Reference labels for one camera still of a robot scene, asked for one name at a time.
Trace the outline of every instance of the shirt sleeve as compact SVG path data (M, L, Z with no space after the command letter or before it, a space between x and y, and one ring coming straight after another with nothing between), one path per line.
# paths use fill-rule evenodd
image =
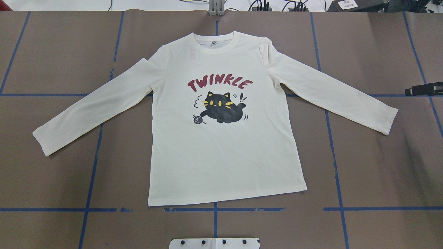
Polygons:
M163 46L149 60L88 94L32 134L46 156L61 149L111 117L138 104L156 84L163 83L169 53Z
M278 52L267 38L260 52L275 87L283 83L315 105L389 134L398 109Z

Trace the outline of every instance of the white label sticker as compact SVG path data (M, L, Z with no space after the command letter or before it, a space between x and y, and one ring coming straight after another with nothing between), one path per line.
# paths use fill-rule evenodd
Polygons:
M358 7L357 3L354 0L344 0L338 2L338 4L342 9L352 9Z

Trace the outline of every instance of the blue tape grid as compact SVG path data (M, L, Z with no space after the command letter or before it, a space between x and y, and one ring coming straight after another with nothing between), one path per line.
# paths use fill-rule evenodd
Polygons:
M3 96L3 97L84 97L84 96L86 96L87 95L86 93L60 93L60 94L58 94L58 93L28 93L28 94L26 94L26 93L2 93L5 83L6 83L6 80L8 78L9 71L10 71L11 66L13 64L14 57L17 53L20 41L21 41L23 33L25 31L26 24L29 20L30 14L31 14L31 12L27 13L27 17L26 17L25 22L23 24L20 36L18 38L17 44L15 46L14 52L13 52L11 60L9 62L7 71L6 71L5 76L3 78L2 85L0 87L0 96ZM317 66L318 66L318 70L321 71L319 51L318 51L317 40L316 40L316 36L315 36L314 18L313 18L312 13L310 13L310 16L311 16L312 33L313 33L313 38L314 38L315 54L316 54L316 58L317 58ZM422 76L422 80L423 80L424 84L426 84L427 83L426 78L424 76L424 73L423 73L423 70L422 70L422 67L420 64L420 60L419 60L417 52L415 50L415 46L414 46L412 36L411 36L410 30L409 30L408 20L407 20L405 12L403 12L403 17L404 17L404 22L405 22L405 26L407 29L409 41L411 43L412 51L413 51L414 56L416 58L417 65L419 67L419 71ZM119 46L119 41L120 41L123 19L124 19L124 12L122 12L121 18L120 18L120 26L119 26L118 37L117 37L117 42L116 42L114 62L117 61L117 53L118 53L118 46ZM216 35L218 35L218 25L219 25L219 23L217 21L216 22L216 30L215 30ZM112 68L111 72L110 72L111 79L113 78L114 69L115 68ZM405 97L402 94L370 94L370 96L372 96L372 97ZM297 95L287 94L287 97L297 97ZM428 97L428 98L429 98L430 103L432 105L432 110L434 112L435 119L436 119L437 124L439 126L440 134L442 135L442 138L443 138L443 130L442 130L442 126L439 121L439 117L437 115L437 112L435 110L435 105L432 101L432 97ZM347 231L346 231L346 221L345 221L344 211L443 210L443 206L343 207L337 164L336 164L336 160L335 160L334 142L332 139L332 132L331 132L331 128L330 128L328 111L325 111L325 115L326 115L326 123L328 126L328 134L329 134L329 138L330 138L330 146L331 146L331 150L332 150L333 158L334 158L334 168L336 170L336 185L337 185L337 194L338 194L340 207L325 207L325 208L323 208L323 210L324 211L340 211L341 217L342 217L342 226L343 226L343 233L344 233L346 249L349 248L349 243L348 243L348 237L347 237ZM97 149L96 149L96 155L95 155L95 159L94 159L93 172L92 172L91 181L89 184L89 191L88 191L88 198L87 198L87 202L86 202L86 208L0 208L0 212L84 212L85 216L84 216L84 220L83 220L81 238L80 238L80 242L79 242L79 249L81 249L82 244L83 244L84 235L85 235L88 213L89 212L117 212L116 208L90 208L89 207L91 195L92 195L92 189L93 189L93 182L94 182L94 178L95 178L95 172L96 172L96 168L97 168L98 152L99 152L99 148L100 148L100 144L101 144L102 133L103 133L103 125L100 126L100 133L99 133L99 138L98 138L98 142L97 142ZM217 228L218 212L248 212L248 211L278 212L278 211L282 211L284 209L285 208L218 208L218 203L214 202L214 208L165 208L164 211L165 212L214 212L214 237L218 237L218 228ZM128 211L130 211L130 210L127 210L124 208L121 209L121 212L128 212Z

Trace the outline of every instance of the white floor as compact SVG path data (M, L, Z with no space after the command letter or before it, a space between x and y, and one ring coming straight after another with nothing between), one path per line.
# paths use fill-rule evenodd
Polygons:
M107 11L111 0L4 0L13 10L40 10L40 11ZM111 10L122 11L132 8L141 10L207 10L208 4L203 2L185 3L179 0L112 0ZM236 8L247 11L253 0L227 0L225 8ZM332 0L326 0L329 7ZM281 11L286 4L285 0L271 0L269 6L273 11ZM311 12L325 11L324 0L308 0L306 6ZM429 2L427 8L438 13L443 13L441 5Z

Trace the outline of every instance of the cat's head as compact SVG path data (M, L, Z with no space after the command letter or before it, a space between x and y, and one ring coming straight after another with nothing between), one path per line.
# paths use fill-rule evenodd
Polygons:
M230 93L225 94L214 94L212 92L208 92L208 96L203 101L206 109L214 109L214 108L228 108L231 109L230 105L234 103L229 98Z

